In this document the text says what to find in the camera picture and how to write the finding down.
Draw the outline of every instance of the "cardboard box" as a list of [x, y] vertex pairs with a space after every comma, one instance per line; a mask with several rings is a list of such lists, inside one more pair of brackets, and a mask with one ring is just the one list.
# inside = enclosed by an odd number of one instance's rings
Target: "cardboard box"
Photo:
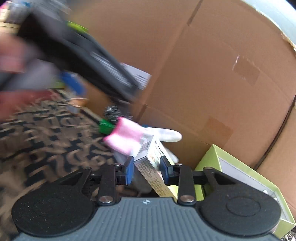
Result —
[[[235, 179], [246, 183], [253, 188], [265, 191], [271, 197], [276, 198], [282, 209], [281, 219], [274, 231], [274, 235], [278, 238], [283, 237], [295, 226], [295, 220], [280, 191], [280, 188], [235, 157], [228, 154], [226, 151], [212, 145], [195, 170], [202, 171], [204, 167], [214, 167], [215, 169], [234, 177]], [[195, 185], [195, 191], [197, 200], [203, 200], [204, 197], [200, 185]]]
[[176, 200], [178, 187], [166, 186], [159, 170], [162, 156], [165, 156], [172, 165], [174, 164], [159, 139], [152, 136], [143, 142], [134, 164], [160, 197], [173, 197]]
[[296, 218], [296, 109], [257, 171], [277, 185]]
[[[193, 168], [211, 144], [254, 167], [296, 93], [295, 51], [240, 0], [102, 0], [72, 20], [152, 75], [132, 113], [140, 124], [180, 131], [181, 142], [165, 145]], [[88, 107], [101, 114], [109, 102], [89, 89]]]

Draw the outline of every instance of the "white label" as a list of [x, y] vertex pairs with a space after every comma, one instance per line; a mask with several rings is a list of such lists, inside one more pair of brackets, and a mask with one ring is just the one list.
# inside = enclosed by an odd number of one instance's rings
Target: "white label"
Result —
[[121, 64], [124, 66], [126, 71], [128, 71], [138, 81], [138, 83], [140, 84], [139, 88], [141, 90], [144, 90], [150, 80], [151, 75], [128, 64]]
[[147, 159], [135, 162], [135, 166], [160, 197], [174, 196], [170, 189], [164, 184], [160, 172], [156, 171]]
[[102, 65], [104, 65], [104, 67], [106, 68], [106, 70], [112, 74], [115, 78], [117, 78], [122, 84], [131, 87], [131, 84], [128, 82], [128, 80], [120, 73], [117, 71], [116, 68], [114, 68], [114, 66], [105, 58], [103, 58], [102, 56], [96, 54], [95, 52], [92, 52], [91, 55], [97, 60], [99, 61]]

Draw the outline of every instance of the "metal sponge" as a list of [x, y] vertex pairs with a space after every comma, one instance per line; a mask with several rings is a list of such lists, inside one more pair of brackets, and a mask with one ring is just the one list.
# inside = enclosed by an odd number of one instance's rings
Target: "metal sponge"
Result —
[[130, 114], [130, 112], [127, 112], [124, 115], [117, 105], [112, 105], [105, 108], [104, 116], [106, 120], [108, 120], [114, 125], [116, 125], [118, 117], [125, 117], [129, 120], [133, 120], [133, 116]]

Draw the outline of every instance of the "yellow-green box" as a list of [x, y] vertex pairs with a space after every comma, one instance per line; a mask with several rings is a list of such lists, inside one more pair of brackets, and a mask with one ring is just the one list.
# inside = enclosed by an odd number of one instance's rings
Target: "yellow-green box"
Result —
[[[261, 176], [258, 172], [242, 163], [240, 160], [236, 159], [218, 146], [212, 145], [195, 170], [202, 171], [204, 167], [213, 167], [241, 182], [250, 185], [251, 187], [264, 191], [265, 193], [267, 192], [268, 195], [275, 198], [280, 204], [282, 210], [281, 219], [274, 231], [274, 235], [278, 238], [283, 237], [295, 226], [295, 220], [280, 189], [272, 182], [268, 181], [265, 177]], [[204, 199], [200, 185], [195, 185], [195, 193], [198, 201]]]

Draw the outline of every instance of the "patterned carpet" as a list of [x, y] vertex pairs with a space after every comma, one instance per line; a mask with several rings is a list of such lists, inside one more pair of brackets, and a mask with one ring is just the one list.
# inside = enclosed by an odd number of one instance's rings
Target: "patterned carpet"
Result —
[[289, 233], [287, 233], [285, 236], [281, 238], [282, 241], [295, 241], [296, 233], [291, 230]]
[[[11, 208], [21, 196], [80, 167], [97, 170], [114, 163], [112, 152], [102, 144], [99, 118], [89, 113], [72, 115], [65, 99], [58, 97], [32, 103], [0, 123], [0, 241], [17, 235]], [[118, 192], [137, 195], [122, 186]]]

